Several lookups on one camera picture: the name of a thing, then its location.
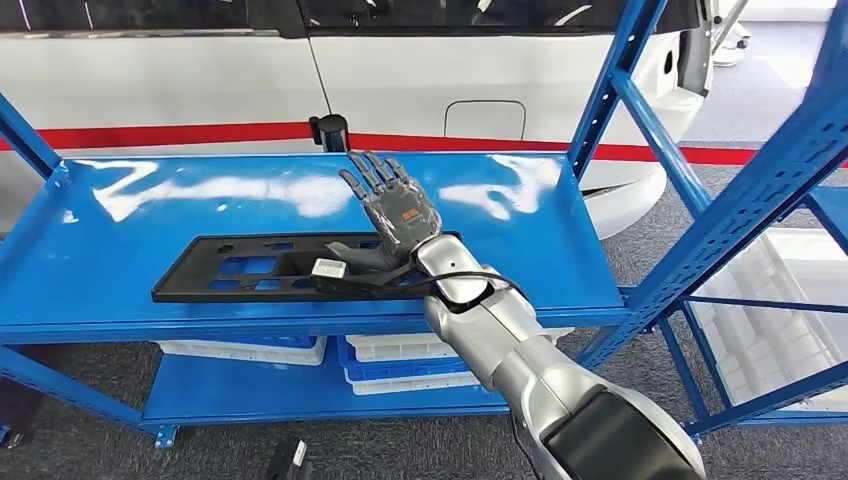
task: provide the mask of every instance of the floor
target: floor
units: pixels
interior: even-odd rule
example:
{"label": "floor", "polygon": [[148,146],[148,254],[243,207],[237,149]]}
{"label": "floor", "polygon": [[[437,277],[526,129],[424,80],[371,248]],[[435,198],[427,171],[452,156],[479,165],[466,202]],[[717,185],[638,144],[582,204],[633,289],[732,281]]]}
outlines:
{"label": "floor", "polygon": [[[733,69],[716,72],[715,88],[687,142],[761,142],[777,128],[775,119],[784,118],[799,101],[803,88],[779,81],[783,77],[775,71],[774,65],[780,65],[774,60],[775,46],[809,60],[814,53],[796,52],[788,40],[815,45],[820,26],[750,28],[754,39],[748,56]],[[752,86],[754,79],[765,83]],[[697,171],[717,194],[738,170]],[[831,181],[848,184],[848,171]],[[604,242],[619,282],[639,281],[689,222],[679,198],[669,190],[645,218]],[[815,225],[805,212],[785,223]],[[573,351],[590,333],[578,331],[566,337],[562,347]],[[687,352],[694,351],[686,335],[682,342]],[[82,345],[70,348],[62,370],[139,406],[158,358],[150,345]],[[601,373],[642,391],[678,418],[691,415],[659,335],[639,336]],[[702,367],[696,366],[696,374],[705,382]],[[152,441],[140,434],[48,399],[35,427],[30,443],[0,453],[0,478],[254,479],[261,478],[275,443],[295,436],[309,444],[317,480],[531,478],[503,416],[191,428],[181,432],[176,448],[161,451],[153,450]],[[848,478],[848,427],[730,428],[706,436],[701,452],[713,479]]]}

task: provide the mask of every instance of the white car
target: white car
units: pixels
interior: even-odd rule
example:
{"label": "white car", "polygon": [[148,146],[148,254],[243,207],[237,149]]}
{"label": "white car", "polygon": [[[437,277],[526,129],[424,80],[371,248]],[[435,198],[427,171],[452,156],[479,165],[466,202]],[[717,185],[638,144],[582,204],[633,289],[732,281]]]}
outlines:
{"label": "white car", "polygon": [[[307,119],[328,113],[355,148],[562,150],[624,4],[0,0],[0,92],[63,154],[315,151]],[[634,75],[675,139],[709,89],[710,10],[670,0]],[[602,143],[644,144],[623,106]],[[618,150],[580,185],[601,238],[666,183]],[[0,157],[3,232],[40,179]]]}

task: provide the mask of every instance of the blue metal shelf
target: blue metal shelf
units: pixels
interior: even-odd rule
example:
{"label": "blue metal shelf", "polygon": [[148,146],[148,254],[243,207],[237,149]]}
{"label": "blue metal shelf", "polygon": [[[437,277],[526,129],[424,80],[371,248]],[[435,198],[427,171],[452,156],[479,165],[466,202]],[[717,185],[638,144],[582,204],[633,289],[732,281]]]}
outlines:
{"label": "blue metal shelf", "polygon": [[493,414],[500,395],[481,386],[354,395],[335,339],[318,367],[165,355],[143,423],[208,425],[308,418]]}
{"label": "blue metal shelf", "polygon": [[[553,185],[519,175],[555,171],[562,155],[398,157],[432,192],[445,229],[461,232],[475,254],[521,285],[546,327],[626,316],[573,176],[555,197]],[[339,154],[65,159],[0,249],[0,337],[11,344],[428,331],[415,300],[150,298],[197,235],[371,230],[336,174],[349,162]],[[479,194],[490,188],[521,189],[522,198],[499,203]]]}
{"label": "blue metal shelf", "polygon": [[[843,248],[848,244],[846,189],[817,188],[848,156],[848,0],[837,0],[804,102],[715,199],[631,79],[665,4],[627,3],[566,155],[398,157],[430,193],[445,228],[461,232],[475,255],[519,283],[544,326],[601,327],[578,357],[583,365],[601,365],[658,323],[696,409],[690,433],[738,423],[833,421],[840,414],[775,410],[845,384],[848,362],[736,406],[724,392],[724,409],[711,413],[667,318],[687,312],[693,292],[797,205],[806,202]],[[694,218],[646,278],[624,292],[624,301],[577,188],[619,101]],[[427,331],[420,301],[150,300],[153,284],[197,235],[371,231],[336,177],[348,163],[343,155],[60,159],[2,96],[0,136],[47,178],[0,247],[0,343]],[[709,345],[689,323],[709,361]],[[320,367],[285,368],[166,356],[143,412],[6,347],[0,347],[0,375],[157,436],[163,447],[173,444],[180,424],[504,411],[497,395],[479,388],[357,397],[335,349],[327,352]],[[721,392],[714,368],[711,374]]]}
{"label": "blue metal shelf", "polygon": [[848,187],[816,187],[804,203],[848,253]]}

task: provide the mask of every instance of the plastic bin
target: plastic bin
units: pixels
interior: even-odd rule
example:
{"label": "plastic bin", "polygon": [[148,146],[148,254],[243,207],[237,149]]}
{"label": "plastic bin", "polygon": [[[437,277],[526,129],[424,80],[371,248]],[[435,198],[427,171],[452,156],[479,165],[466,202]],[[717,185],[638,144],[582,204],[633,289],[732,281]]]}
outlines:
{"label": "plastic bin", "polygon": [[253,362],[287,363],[292,365],[320,365],[324,360],[327,337],[309,337],[311,346],[279,346],[276,343],[289,343],[289,340],[277,340],[286,337],[239,337],[259,340],[262,343],[219,342],[210,340],[167,340],[156,342],[162,352],[171,355],[192,355],[196,357],[227,358]]}
{"label": "plastic bin", "polygon": [[[554,341],[573,332],[573,327],[549,328],[546,332]],[[407,335],[347,335],[345,337],[356,349],[360,362],[382,362],[392,360],[415,360],[426,358],[456,357],[456,352],[442,342],[435,333]]]}
{"label": "plastic bin", "polygon": [[[770,228],[697,292],[708,297],[844,304],[848,257],[820,229]],[[693,303],[734,405],[845,360],[848,315]],[[838,389],[791,408],[848,410]]]}
{"label": "plastic bin", "polygon": [[360,362],[354,347],[337,338],[339,363],[356,395],[461,387],[479,382],[459,358]]}

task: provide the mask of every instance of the robotic arm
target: robotic arm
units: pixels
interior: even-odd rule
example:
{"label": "robotic arm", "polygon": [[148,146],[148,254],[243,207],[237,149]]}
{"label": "robotic arm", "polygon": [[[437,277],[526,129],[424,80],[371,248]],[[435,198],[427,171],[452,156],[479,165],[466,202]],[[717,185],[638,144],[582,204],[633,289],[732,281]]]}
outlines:
{"label": "robotic arm", "polygon": [[373,193],[347,170],[340,175],[362,201],[383,243],[368,251],[330,244],[341,261],[375,269],[413,262],[435,279],[424,299],[433,331],[480,383],[499,392],[531,439],[545,479],[698,480],[695,444],[644,395],[581,367],[551,342],[533,306],[462,242],[441,234],[424,190],[394,160],[366,152],[377,177],[349,154]]}

